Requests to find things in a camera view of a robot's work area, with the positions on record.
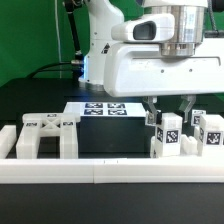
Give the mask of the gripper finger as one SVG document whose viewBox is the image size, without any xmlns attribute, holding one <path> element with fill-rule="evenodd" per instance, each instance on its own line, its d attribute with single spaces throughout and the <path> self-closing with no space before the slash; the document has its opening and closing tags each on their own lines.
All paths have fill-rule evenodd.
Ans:
<svg viewBox="0 0 224 224">
<path fill-rule="evenodd" d="M 181 99 L 182 99 L 182 103 L 178 109 L 178 112 L 179 112 L 179 115 L 183 118 L 183 122 L 187 123 L 188 122 L 188 114 L 196 102 L 196 96 L 195 95 L 183 95 L 181 97 Z"/>
<path fill-rule="evenodd" d="M 157 110 L 155 104 L 157 103 L 156 96 L 147 96 L 143 98 L 143 102 L 146 106 L 146 114 L 151 112 L 156 116 L 156 125 L 160 125 L 162 122 L 162 112 Z"/>
</svg>

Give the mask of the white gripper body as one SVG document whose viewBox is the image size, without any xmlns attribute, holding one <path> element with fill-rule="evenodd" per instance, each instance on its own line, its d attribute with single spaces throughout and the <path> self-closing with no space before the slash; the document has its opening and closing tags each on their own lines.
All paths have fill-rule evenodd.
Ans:
<svg viewBox="0 0 224 224">
<path fill-rule="evenodd" d="M 191 57 L 166 57 L 158 44 L 113 45 L 104 89 L 113 97 L 224 92 L 224 38 L 206 38 Z"/>
</svg>

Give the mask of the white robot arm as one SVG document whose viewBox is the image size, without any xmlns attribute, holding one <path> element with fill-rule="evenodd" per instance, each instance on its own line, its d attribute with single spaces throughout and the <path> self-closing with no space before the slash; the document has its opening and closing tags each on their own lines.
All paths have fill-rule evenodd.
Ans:
<svg viewBox="0 0 224 224">
<path fill-rule="evenodd" d="M 211 0 L 136 0 L 141 17 L 126 21 L 109 0 L 84 0 L 90 50 L 81 85 L 113 97 L 144 97 L 146 123 L 161 122 L 154 103 L 180 95 L 184 119 L 198 94 L 224 93 L 224 31 L 206 31 Z"/>
</svg>

